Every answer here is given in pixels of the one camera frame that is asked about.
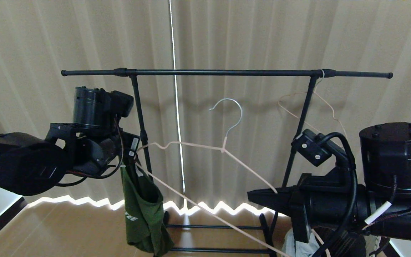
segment white logo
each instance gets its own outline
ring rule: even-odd
[[[131,216],[129,213],[125,212],[126,218],[130,221],[137,221],[136,217]]]

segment beige curtain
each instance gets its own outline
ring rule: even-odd
[[[335,108],[355,153],[362,182],[359,131],[372,124],[411,121],[411,1],[173,1],[178,69],[320,69],[394,72],[391,80],[336,77],[317,89]],[[276,187],[281,186],[298,120],[281,110],[282,95],[306,91],[309,78],[178,77],[182,140],[221,146],[244,108],[227,148]],[[300,114],[305,95],[284,99]],[[331,109],[313,97],[307,122],[323,133],[341,131]],[[235,208],[246,191],[267,188],[219,152],[184,150],[186,193]],[[289,185],[303,172],[326,174],[301,156]]]
[[[119,67],[172,69],[169,6],[166,1],[0,1],[0,133],[25,132],[44,138],[51,122],[71,122],[75,86],[133,94],[129,78],[62,77],[60,70]],[[150,141],[177,136],[173,78],[139,77]],[[136,107],[121,127],[139,134]],[[151,152],[153,172],[182,190],[179,151]],[[64,182],[76,178],[67,175]],[[160,187],[166,201],[178,197]],[[39,197],[89,196],[123,199],[120,175],[55,187]]]

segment white cloth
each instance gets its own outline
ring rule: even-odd
[[[285,244],[282,247],[282,252],[292,257],[310,257],[319,247],[313,233],[310,233],[309,242],[303,243],[294,240],[293,229],[290,229],[285,236]]]

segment horizontal rod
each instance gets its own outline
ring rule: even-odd
[[[306,77],[393,77],[390,72],[361,72],[361,71],[336,71],[321,70],[136,70],[118,68],[115,70],[62,70],[63,76],[80,75],[115,75],[120,77],[133,77],[138,75],[189,75],[189,76],[306,76]]]
[[[214,225],[176,225],[167,224],[168,228],[194,228],[194,229],[232,229],[230,226],[214,226]],[[237,226],[237,228],[242,230],[262,230],[262,227],[253,226]]]
[[[233,248],[180,248],[174,247],[172,252],[226,252],[226,253],[265,253],[269,254],[271,250],[264,249],[233,249]]]

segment clothes hanger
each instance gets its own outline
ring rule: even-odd
[[[266,179],[264,179],[263,177],[261,177],[258,173],[256,173],[256,171],[253,171],[253,169],[251,169],[248,165],[246,165],[245,163],[243,163],[240,159],[238,159],[236,156],[234,156],[232,153],[230,153],[225,147],[226,147],[226,142],[228,139],[228,134],[229,132],[237,127],[240,122],[242,121],[242,117],[243,117],[243,110],[242,110],[242,106],[233,98],[223,98],[220,101],[218,101],[214,107],[210,108],[209,110],[212,111],[213,109],[215,109],[215,107],[217,107],[217,105],[219,103],[221,103],[222,101],[225,100],[229,100],[229,101],[233,101],[234,103],[236,103],[240,109],[240,118],[238,120],[238,122],[236,124],[234,124],[233,126],[231,126],[228,131],[226,132],[225,138],[223,140],[223,145],[221,147],[216,147],[216,146],[210,146],[210,145],[199,145],[197,143],[189,143],[189,142],[179,142],[179,141],[171,141],[169,142],[167,145],[165,146],[161,146],[160,144],[158,144],[157,142],[154,143],[149,143],[148,145],[144,145],[142,147],[140,147],[139,149],[136,150],[136,152],[139,152],[140,150],[147,148],[151,145],[155,145],[158,148],[162,149],[162,150],[166,150],[170,145],[172,144],[177,144],[177,145],[189,145],[189,146],[193,146],[193,147],[198,147],[198,148],[206,148],[206,149],[211,149],[211,150],[218,150],[221,153],[226,153],[229,157],[231,157],[233,160],[235,160],[238,164],[240,164],[241,166],[243,166],[245,169],[247,169],[248,171],[250,171],[251,173],[253,173],[256,177],[258,177],[259,179],[261,179],[261,181],[263,181],[266,185],[268,185],[272,191],[274,191],[275,193],[277,193],[277,190],[275,189],[274,186],[272,186],[269,182],[266,181]]]
[[[320,98],[321,101],[323,101],[325,104],[327,104],[327,105],[329,106],[329,108],[333,111],[333,119],[340,124],[342,130],[344,131],[345,138],[348,138],[348,136],[347,136],[347,131],[345,130],[344,125],[342,124],[342,122],[341,122],[339,119],[336,118],[336,113],[335,113],[335,110],[334,110],[333,106],[332,106],[331,104],[329,104],[328,101],[326,101],[323,97],[321,97],[320,95],[318,95],[318,93],[316,92],[316,89],[317,89],[316,86],[318,86],[318,84],[319,84],[321,81],[323,81],[323,78],[324,78],[324,75],[325,75],[325,74],[324,74],[324,70],[321,69],[321,71],[323,72],[323,77],[321,77],[320,80],[318,80],[318,82],[316,83],[315,89],[313,90],[313,94],[315,94],[316,96],[318,96],[318,98]],[[284,97],[287,97],[287,96],[295,96],[295,95],[297,95],[297,94],[305,94],[305,93],[306,93],[306,92],[295,92],[295,93],[292,93],[292,94],[287,94],[287,95],[281,96],[281,97],[279,98],[279,106],[280,106],[282,109],[284,109],[287,113],[291,114],[293,117],[299,119],[299,117],[298,117],[297,115],[295,115],[294,113],[290,112],[287,108],[285,108],[284,106],[282,106],[282,105],[281,105],[281,101],[282,101],[282,99],[283,99]],[[304,122],[304,124],[306,124],[307,126],[311,127],[312,129],[314,129],[314,130],[316,130],[318,133],[320,133],[320,130],[316,129],[315,127],[313,127],[312,125],[308,124],[307,122]]]

